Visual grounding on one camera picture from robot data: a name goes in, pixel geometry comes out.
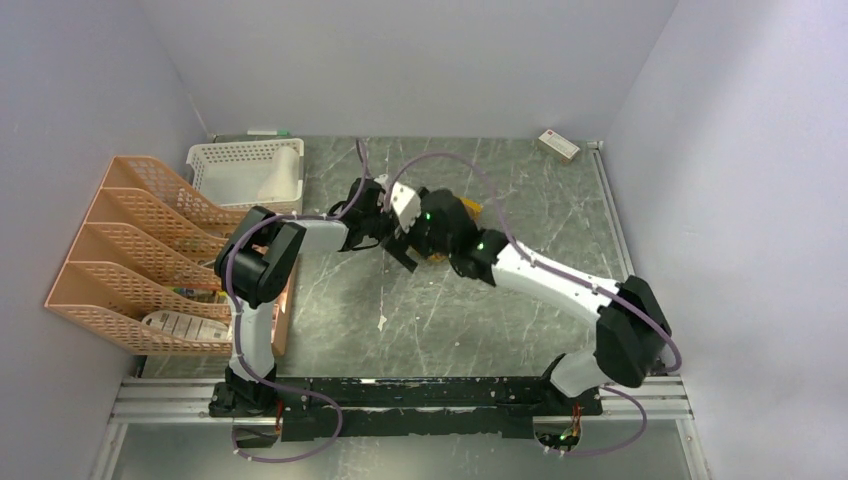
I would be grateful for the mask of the yellow grey patterned towel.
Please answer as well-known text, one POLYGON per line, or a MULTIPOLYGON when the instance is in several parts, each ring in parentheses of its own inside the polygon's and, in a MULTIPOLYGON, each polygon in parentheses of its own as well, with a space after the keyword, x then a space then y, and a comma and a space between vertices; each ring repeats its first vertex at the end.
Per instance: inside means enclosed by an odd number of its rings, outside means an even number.
MULTIPOLYGON (((466 197, 460 197, 460 201, 462 202, 466 212, 470 215, 472 220, 477 223, 482 214, 483 206, 466 197)), ((434 253, 426 258, 428 262, 442 262, 446 259, 447 256, 445 254, 440 253, 434 253)))

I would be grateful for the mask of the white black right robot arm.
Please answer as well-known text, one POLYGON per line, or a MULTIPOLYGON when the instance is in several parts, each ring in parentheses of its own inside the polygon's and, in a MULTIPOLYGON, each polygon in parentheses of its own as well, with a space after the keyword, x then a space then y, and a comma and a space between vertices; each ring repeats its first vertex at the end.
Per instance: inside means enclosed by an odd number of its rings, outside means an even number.
POLYGON ((638 388, 650 375, 671 329, 647 281, 630 275, 619 282, 557 263, 502 231, 479 227, 447 189, 396 184, 385 198, 395 230, 385 247, 407 269, 417 266, 409 250, 441 256, 462 278, 529 295, 593 328, 593 345, 550 365, 539 389, 548 412, 565 413, 580 394, 604 384, 638 388))

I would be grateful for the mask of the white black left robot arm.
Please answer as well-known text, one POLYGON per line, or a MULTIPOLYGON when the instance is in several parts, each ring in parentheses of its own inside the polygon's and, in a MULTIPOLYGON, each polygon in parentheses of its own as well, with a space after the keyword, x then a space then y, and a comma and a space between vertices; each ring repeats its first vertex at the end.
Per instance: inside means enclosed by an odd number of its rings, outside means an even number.
POLYGON ((347 199, 328 214, 282 217, 264 206, 250 208, 219 252, 214 272, 230 295, 232 356, 225 383, 249 414, 261 416, 277 400, 272 351, 273 306, 304 252, 347 252, 378 239, 387 177, 360 178, 347 199))

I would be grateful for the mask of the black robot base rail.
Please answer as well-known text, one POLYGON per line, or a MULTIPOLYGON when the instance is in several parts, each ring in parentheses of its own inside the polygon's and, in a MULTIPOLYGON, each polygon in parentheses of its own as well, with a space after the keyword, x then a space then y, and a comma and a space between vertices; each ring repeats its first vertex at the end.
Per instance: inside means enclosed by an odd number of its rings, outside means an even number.
POLYGON ((225 382, 208 404, 212 418, 267 419, 282 442, 342 437, 499 434, 531 439, 542 417, 566 420, 602 413, 599 392, 561 393, 543 376, 507 377, 281 377, 260 407, 225 382))

